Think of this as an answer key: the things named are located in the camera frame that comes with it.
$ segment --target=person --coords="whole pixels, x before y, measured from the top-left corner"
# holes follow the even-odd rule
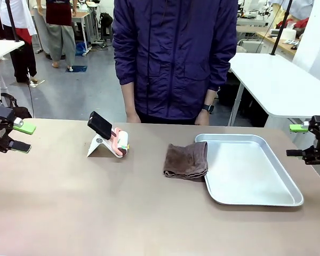
[[[236,53],[237,9],[236,0],[115,0],[127,122],[209,125]]]
[[[36,59],[32,46],[32,35],[36,35],[37,31],[25,0],[10,0],[15,31],[18,39],[24,41],[24,45],[10,53],[14,76],[18,83],[29,83],[31,80],[34,84],[38,84]],[[0,0],[0,19],[4,28],[5,38],[14,40],[13,29],[9,18],[9,12],[4,0]]]
[[[38,12],[43,15],[41,0],[37,0]],[[77,0],[73,0],[73,15],[77,14]],[[49,34],[52,66],[59,68],[64,47],[67,68],[73,71],[76,56],[75,34],[72,24],[70,0],[46,0],[46,24]]]
[[[273,11],[274,14],[276,14],[276,18],[273,22],[274,27],[283,20],[288,3],[289,0],[269,0],[269,4],[273,5]],[[298,21],[309,18],[313,5],[314,0],[293,0],[289,10],[288,19]]]

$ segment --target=metal tray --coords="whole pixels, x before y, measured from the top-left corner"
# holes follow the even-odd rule
[[[300,206],[303,195],[267,142],[257,135],[200,134],[207,141],[211,197],[220,204]]]

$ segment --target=jacket sleeve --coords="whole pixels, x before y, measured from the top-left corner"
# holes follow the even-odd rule
[[[136,73],[137,30],[129,0],[114,1],[113,47],[116,75],[121,85],[134,82]]]
[[[237,0],[220,0],[210,52],[210,90],[217,91],[220,85],[225,84],[229,61],[236,54],[237,10]]]

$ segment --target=black trousers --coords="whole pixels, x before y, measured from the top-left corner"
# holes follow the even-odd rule
[[[7,40],[14,40],[12,27],[4,25],[4,31]],[[14,76],[18,83],[28,82],[28,73],[30,73],[30,76],[37,74],[36,59],[34,57],[32,44],[26,41],[24,42],[25,44],[22,47],[10,53],[14,67]]]
[[[164,119],[155,116],[148,116],[137,110],[137,114],[143,124],[182,124],[182,125],[194,125],[196,118],[194,119]]]

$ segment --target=black pole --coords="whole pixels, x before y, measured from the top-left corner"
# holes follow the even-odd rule
[[[16,42],[19,42],[18,36],[17,36],[17,32],[15,30],[15,25],[14,25],[14,20],[13,20],[13,15],[12,15],[12,10],[11,10],[11,6],[10,6],[10,0],[5,0],[5,3],[7,5],[7,10],[9,12],[9,17],[10,17],[10,22],[11,22],[11,27],[13,30],[13,36],[14,36],[14,40]]]
[[[283,32],[284,26],[286,25],[286,22],[287,22],[287,18],[288,18],[288,15],[289,15],[289,10],[290,10],[290,7],[292,6],[292,3],[293,3],[293,0],[289,0],[288,7],[287,7],[287,10],[286,10],[286,13],[284,14],[284,18],[283,18],[283,21],[282,21],[282,25],[279,28],[279,32],[278,32],[278,35],[277,35],[277,38],[276,38],[276,41],[275,41],[275,44],[274,44],[274,47],[273,47],[273,51],[271,52],[270,55],[275,55],[279,40],[280,40],[280,38],[282,36],[282,32]]]

